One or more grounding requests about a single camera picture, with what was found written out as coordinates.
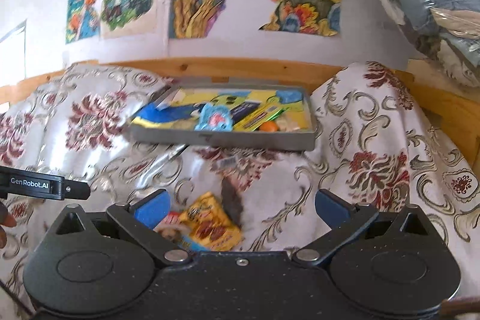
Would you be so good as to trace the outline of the person's left hand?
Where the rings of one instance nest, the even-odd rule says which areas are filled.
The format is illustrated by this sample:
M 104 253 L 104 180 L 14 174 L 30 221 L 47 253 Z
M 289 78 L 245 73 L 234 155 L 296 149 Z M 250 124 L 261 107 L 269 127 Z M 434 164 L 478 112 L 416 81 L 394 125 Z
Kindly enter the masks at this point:
M 7 243 L 7 233 L 5 227 L 15 227 L 16 220 L 9 212 L 7 207 L 0 202 L 0 248 L 3 249 Z

